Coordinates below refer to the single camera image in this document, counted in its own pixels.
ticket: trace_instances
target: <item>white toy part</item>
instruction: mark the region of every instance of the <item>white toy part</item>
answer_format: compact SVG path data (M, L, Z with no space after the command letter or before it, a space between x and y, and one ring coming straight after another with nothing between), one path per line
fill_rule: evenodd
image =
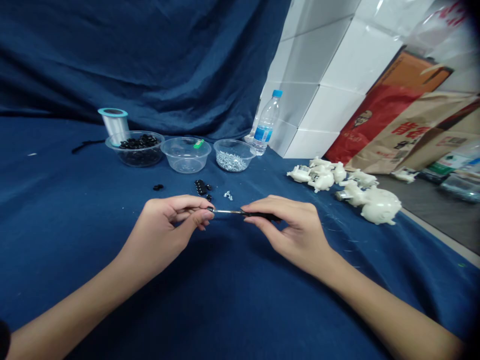
M372 186L365 191L366 203L361 209L361 216L375 225L395 225L392 220L402 208L399 198L392 192Z
M333 173L333 178L335 179L336 184L340 184L343 180L345 180L345 177L347 176L347 172L344 169L344 164L343 162L337 162L336 164L333 164L335 166L335 170L332 171Z
M360 189L370 188L379 184L375 176L364 173L360 169L351 172L348 180L357 181Z
M354 208L367 202L365 191L359 188L359 185L355 180L341 181L338 184L345 187L345 189L335 193L337 200L347 200Z
M292 171L286 173L287 176L292 177L297 183L306 183L312 180L310 177L311 169L305 165L297 165Z
M309 181L308 185L315 188L315 193L318 193L320 190L330 190L330 187L334 184L334 175L332 172L325 168L325 166L318 166L320 169L315 171L318 175L315 178L315 181Z
M322 160L320 159L318 156L315 156L315 158L313 158L312 160L310 160L310 163L309 163L309 166L311 168L313 167L318 167L320 165L323 165L326 169L333 169L334 167L332 166L332 163L330 161L327 161L327 160Z
M411 184L415 181L415 177L420 171L415 171L407 167L401 167L397 171L392 171L390 174L398 180L405 181L407 184Z

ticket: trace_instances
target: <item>dark blue fabric backdrop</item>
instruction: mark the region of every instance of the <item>dark blue fabric backdrop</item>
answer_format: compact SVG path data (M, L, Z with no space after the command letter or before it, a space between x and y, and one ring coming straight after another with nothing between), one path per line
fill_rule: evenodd
M350 264L467 338L480 301L480 270L402 213L395 226L374 225L361 209L335 199L339 186L314 193L286 176L305 160L267 149L245 171L228 173L211 153L200 172L180 174L166 158L128 167L102 143L71 154L81 141L101 138L104 126L0 118L0 128L0 319L12 330L106 266L148 199L196 195L194 181L203 179L213 185L218 209L235 210L268 194L314 204L328 242ZM164 189L153 191L159 183ZM233 201L223 197L227 190ZM352 309L278 255L255 226L218 214L69 359L391 357Z
M253 122L290 0L0 1L0 116L238 138Z

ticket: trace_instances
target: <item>forearm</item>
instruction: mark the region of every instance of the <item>forearm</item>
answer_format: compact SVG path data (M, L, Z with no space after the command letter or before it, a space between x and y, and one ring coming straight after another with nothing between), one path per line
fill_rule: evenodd
M93 279L12 335L7 360L63 359L148 280L115 259Z
M435 321L401 301L348 264L340 255L336 270L318 276L342 297L401 360L452 360L463 343Z

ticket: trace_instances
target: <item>thread spool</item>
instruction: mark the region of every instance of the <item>thread spool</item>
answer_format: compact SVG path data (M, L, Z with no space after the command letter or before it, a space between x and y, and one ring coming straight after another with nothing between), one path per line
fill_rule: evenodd
M113 107L103 107L98 109L98 113L103 119L108 135L118 134L114 139L115 143L120 145L121 141L127 140L124 134L119 134L129 131L129 124L127 122L127 116L129 114L126 111Z

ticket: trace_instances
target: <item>clear plastic bowl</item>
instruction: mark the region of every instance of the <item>clear plastic bowl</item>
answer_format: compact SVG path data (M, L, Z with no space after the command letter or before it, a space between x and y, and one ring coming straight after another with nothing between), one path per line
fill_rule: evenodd
M256 156L252 153L253 147L250 144L233 139L218 140L213 148L218 166L231 173L239 173L248 168Z
M197 149L194 145L201 141L195 137L175 137L161 143L161 151L166 155L170 167L182 174L193 174L202 170L212 151L209 143Z
M142 148L142 149L122 149L120 148L122 141L128 139L140 139L142 135L152 135L160 143ZM105 145L113 149L120 160L131 167L141 168L154 165L160 161L163 154L160 145L163 144L165 138L159 133L152 131L124 131L113 134L105 140Z

